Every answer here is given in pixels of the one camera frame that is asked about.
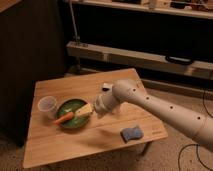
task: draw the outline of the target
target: carrot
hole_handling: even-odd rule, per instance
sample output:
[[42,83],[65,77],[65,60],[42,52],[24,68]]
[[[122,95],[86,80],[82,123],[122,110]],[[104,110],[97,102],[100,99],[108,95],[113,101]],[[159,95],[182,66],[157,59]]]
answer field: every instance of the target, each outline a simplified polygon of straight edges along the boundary
[[60,118],[56,119],[53,121],[54,124],[60,124],[60,123],[63,123],[67,120],[70,120],[74,117],[74,113],[73,112],[69,112],[63,116],[61,116]]

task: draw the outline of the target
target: plastic cup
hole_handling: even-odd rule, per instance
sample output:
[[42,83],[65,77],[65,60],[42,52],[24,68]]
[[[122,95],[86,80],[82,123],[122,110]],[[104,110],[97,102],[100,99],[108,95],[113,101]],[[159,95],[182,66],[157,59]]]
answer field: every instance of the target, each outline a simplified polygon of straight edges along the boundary
[[48,118],[55,119],[57,113],[57,100],[53,96],[46,96],[39,100],[38,109]]

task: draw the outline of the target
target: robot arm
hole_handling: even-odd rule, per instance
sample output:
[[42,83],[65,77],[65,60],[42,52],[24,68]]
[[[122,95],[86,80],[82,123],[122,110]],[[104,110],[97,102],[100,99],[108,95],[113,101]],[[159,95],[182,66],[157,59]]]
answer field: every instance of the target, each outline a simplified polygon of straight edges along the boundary
[[212,118],[144,93],[133,80],[115,82],[111,90],[98,96],[94,108],[102,116],[125,101],[144,108],[213,152]]

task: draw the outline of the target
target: wooden tabletop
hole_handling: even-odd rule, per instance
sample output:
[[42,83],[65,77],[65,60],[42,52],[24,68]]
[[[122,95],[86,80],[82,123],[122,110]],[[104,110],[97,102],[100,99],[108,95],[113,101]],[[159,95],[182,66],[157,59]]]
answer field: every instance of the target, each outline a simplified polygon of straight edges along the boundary
[[[97,114],[94,112],[89,123],[80,130],[65,130],[53,125],[38,111],[38,101],[44,96],[56,97],[59,106],[73,98],[92,103],[97,95],[102,93],[101,86],[104,82],[113,83],[118,79],[125,78],[139,80],[134,69],[125,69],[37,82],[25,148],[24,168],[167,137],[167,132],[159,119],[142,108],[128,103],[121,105],[119,113],[108,114],[102,119],[98,119]],[[140,85],[140,89],[145,91],[143,85]],[[140,140],[124,143],[120,131],[137,125],[143,130],[144,137]]]
[[21,0],[0,0],[0,13],[17,4]]

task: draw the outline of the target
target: blue sponge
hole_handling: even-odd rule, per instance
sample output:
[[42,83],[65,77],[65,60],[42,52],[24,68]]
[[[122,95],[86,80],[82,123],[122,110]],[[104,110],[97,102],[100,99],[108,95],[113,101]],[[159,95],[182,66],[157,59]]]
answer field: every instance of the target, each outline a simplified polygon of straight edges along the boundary
[[138,140],[144,136],[139,126],[134,128],[125,128],[121,131],[121,137],[127,143],[130,140]]

